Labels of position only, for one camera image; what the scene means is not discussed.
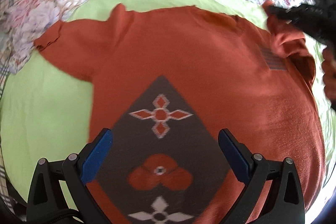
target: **orange sweater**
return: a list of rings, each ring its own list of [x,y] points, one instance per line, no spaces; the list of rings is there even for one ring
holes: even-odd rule
[[[105,22],[58,21],[35,41],[50,63],[93,83],[89,141],[114,132],[87,185],[112,223],[217,224],[243,188],[218,146],[222,128],[252,153],[293,158],[310,207],[325,175],[315,64],[302,32],[274,17],[268,28],[196,7],[118,5]]]

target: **striped tag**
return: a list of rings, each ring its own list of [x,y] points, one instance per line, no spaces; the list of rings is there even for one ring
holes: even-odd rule
[[[259,46],[261,55],[271,70],[287,70],[283,59],[274,55],[269,48]]]

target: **white flower motif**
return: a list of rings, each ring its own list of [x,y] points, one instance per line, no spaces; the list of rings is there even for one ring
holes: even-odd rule
[[[138,212],[130,214],[128,216],[141,221],[152,220],[155,224],[164,224],[168,220],[173,222],[181,222],[193,218],[193,216],[191,215],[186,215],[180,212],[169,215],[165,212],[165,209],[167,207],[168,204],[166,203],[166,201],[163,199],[163,197],[159,196],[152,204],[152,208],[154,209],[153,213],[149,214],[146,212]]]

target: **screw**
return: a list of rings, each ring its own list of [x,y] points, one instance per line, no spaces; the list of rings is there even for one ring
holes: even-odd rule
[[[259,153],[254,154],[253,157],[254,157],[256,160],[262,160],[262,159],[263,159],[262,155],[260,155]]]
[[[68,159],[69,160],[75,160],[77,158],[77,154],[71,154]]]
[[[291,158],[286,158],[286,162],[287,162],[288,164],[292,164],[292,163],[293,163],[293,160],[292,160]]]
[[[45,158],[39,159],[39,165],[45,164]]]

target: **sweater sleeve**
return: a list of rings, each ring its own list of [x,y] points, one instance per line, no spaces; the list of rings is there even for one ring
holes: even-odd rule
[[[272,2],[266,1],[263,8]],[[271,51],[281,57],[289,58],[311,88],[315,79],[315,61],[306,47],[305,35],[294,25],[268,14],[267,27],[271,33],[269,46]]]
[[[119,4],[107,21],[58,21],[34,44],[40,54],[60,70],[75,78],[92,81],[111,56],[132,14]]]

